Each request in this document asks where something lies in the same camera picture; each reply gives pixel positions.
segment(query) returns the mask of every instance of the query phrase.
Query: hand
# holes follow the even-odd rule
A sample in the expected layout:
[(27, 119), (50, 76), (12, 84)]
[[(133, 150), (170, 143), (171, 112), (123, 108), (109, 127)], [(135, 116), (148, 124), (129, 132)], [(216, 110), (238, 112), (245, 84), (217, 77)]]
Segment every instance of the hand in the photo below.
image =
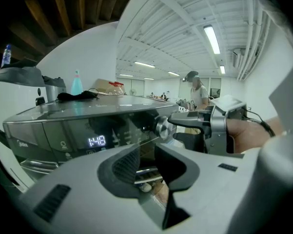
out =
[(270, 138), (268, 132), (255, 122), (227, 119), (229, 135), (235, 140), (235, 153), (241, 153), (254, 147), (262, 147)]

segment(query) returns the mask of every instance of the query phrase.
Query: white appliance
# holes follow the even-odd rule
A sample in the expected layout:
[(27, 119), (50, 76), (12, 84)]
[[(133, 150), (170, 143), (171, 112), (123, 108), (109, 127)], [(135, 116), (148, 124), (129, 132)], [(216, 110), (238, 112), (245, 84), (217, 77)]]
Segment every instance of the white appliance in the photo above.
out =
[(0, 69), (0, 162), (12, 179), (11, 182), (25, 192), (34, 182), (20, 167), (9, 145), (5, 143), (2, 122), (15, 114), (36, 106), (36, 98), (47, 93), (41, 71), (36, 67)]

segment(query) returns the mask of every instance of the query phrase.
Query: person in white shirt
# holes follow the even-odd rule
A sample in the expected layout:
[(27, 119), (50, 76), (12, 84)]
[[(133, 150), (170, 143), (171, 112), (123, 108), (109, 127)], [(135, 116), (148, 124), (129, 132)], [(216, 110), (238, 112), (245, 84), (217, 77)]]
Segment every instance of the person in white shirt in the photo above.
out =
[(198, 72), (189, 72), (183, 82), (188, 82), (191, 87), (191, 99), (195, 102), (195, 109), (205, 109), (209, 105), (209, 96), (206, 87), (200, 81)]

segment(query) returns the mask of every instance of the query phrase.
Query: digital clock display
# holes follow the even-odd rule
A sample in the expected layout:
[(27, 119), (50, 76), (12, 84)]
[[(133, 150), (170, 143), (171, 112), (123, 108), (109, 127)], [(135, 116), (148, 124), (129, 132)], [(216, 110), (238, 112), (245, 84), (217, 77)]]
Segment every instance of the digital clock display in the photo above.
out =
[(94, 138), (88, 138), (89, 147), (105, 146), (106, 141), (103, 135)]

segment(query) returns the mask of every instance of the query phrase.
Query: seated person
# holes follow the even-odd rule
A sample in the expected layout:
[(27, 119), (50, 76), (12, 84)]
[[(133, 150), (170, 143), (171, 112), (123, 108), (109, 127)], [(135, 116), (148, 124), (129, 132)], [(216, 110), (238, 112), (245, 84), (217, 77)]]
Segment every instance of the seated person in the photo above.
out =
[(161, 99), (166, 99), (166, 98), (167, 98), (166, 95), (165, 95), (165, 92), (162, 93), (162, 95), (161, 95), (160, 98), (161, 98)]

